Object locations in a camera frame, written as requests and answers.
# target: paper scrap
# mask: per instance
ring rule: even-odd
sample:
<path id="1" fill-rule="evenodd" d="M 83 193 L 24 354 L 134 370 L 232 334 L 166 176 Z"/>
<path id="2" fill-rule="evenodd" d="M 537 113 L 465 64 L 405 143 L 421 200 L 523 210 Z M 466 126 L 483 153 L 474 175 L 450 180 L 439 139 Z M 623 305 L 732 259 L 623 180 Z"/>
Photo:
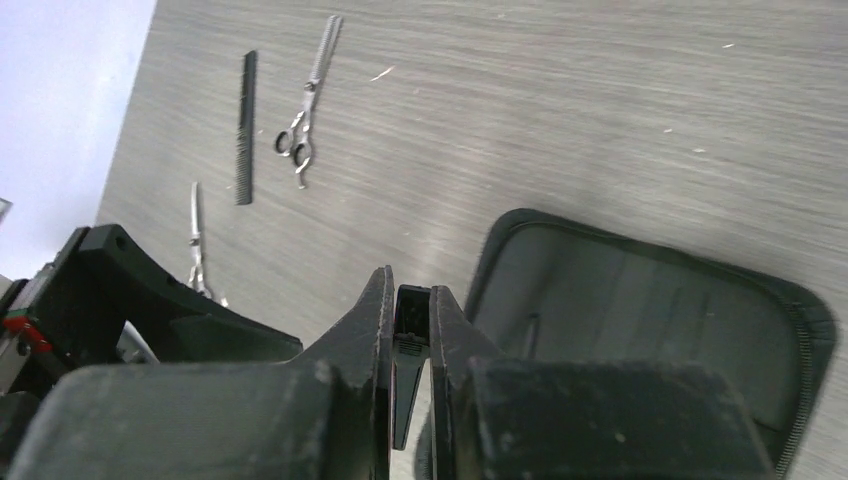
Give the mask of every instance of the paper scrap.
<path id="1" fill-rule="evenodd" d="M 391 71 L 392 71 L 392 70 L 394 70 L 394 69 L 395 69 L 395 66 L 394 66 L 394 65 L 392 65 L 391 67 L 387 68 L 387 69 L 386 69 L 383 73 L 381 73 L 381 74 L 377 75 L 376 77 L 372 78 L 370 81 L 372 81 L 372 82 L 373 82 L 374 80 L 379 80 L 379 79 L 381 79 L 381 78 L 385 77 L 386 75 L 388 75 L 388 74 L 389 74 L 389 72 L 391 72 Z"/>

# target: black pouch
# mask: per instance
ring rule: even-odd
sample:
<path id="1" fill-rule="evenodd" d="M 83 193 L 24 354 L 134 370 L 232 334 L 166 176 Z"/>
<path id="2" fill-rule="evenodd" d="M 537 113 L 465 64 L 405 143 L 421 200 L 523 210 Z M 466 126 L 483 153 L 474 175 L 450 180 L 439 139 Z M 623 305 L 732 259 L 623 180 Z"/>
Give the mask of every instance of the black pouch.
<path id="1" fill-rule="evenodd" d="M 527 209 L 492 227 L 465 312 L 515 356 L 694 362 L 722 373 L 745 397 L 778 475 L 837 338 L 826 305 L 799 285 Z"/>

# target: black comb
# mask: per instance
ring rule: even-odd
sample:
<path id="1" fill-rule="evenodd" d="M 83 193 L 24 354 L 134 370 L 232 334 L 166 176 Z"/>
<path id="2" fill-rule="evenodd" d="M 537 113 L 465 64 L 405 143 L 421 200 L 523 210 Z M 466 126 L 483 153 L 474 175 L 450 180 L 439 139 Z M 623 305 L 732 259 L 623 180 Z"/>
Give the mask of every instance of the black comb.
<path id="1" fill-rule="evenodd" d="M 253 110 L 256 98 L 256 50 L 244 56 L 241 77 L 238 153 L 236 155 L 236 205 L 253 203 Z"/>

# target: wooden table surface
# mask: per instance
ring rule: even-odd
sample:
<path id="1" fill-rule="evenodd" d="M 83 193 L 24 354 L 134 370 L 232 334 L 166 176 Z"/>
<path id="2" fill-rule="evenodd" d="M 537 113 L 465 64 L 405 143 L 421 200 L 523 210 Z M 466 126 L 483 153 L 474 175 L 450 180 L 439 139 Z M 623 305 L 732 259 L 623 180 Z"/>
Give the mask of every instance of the wooden table surface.
<path id="1" fill-rule="evenodd" d="M 271 142 L 334 13 L 301 191 Z M 255 203 L 236 207 L 251 49 Z M 848 319 L 847 153 L 843 2 L 159 0 L 99 220 L 182 277 L 201 181 L 211 285 L 305 344 L 381 265 L 464 300 L 517 207 L 800 282 Z M 840 351 L 795 478 L 846 478 L 846 458 Z"/>

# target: silver scissors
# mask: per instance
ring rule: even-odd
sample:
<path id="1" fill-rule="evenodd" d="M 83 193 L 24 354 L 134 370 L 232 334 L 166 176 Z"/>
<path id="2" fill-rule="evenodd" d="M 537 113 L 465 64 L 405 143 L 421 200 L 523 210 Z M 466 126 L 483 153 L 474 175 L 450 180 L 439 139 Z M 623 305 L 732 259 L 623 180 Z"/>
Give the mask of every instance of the silver scissors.
<path id="1" fill-rule="evenodd" d="M 292 157 L 295 166 L 294 174 L 297 175 L 298 187 L 301 189 L 306 188 L 306 184 L 303 183 L 303 172 L 309 167 L 309 161 L 312 160 L 312 142 L 309 141 L 309 130 L 312 128 L 312 110 L 315 108 L 318 91 L 327 73 L 326 70 L 341 26 L 341 16 L 332 15 L 327 19 L 324 36 L 321 38 L 321 45 L 318 47 L 318 54 L 315 56 L 315 63 L 312 65 L 312 73 L 310 73 L 306 85 L 303 86 L 303 103 L 300 112 L 294 117 L 291 126 L 280 132 L 274 142 L 274 150 L 277 151 L 278 155 Z"/>
<path id="2" fill-rule="evenodd" d="M 214 300 L 215 295 L 206 286 L 203 275 L 203 224 L 200 215 L 200 184 L 191 184 L 191 256 L 194 258 L 194 266 L 189 274 L 189 286 L 204 297 Z"/>

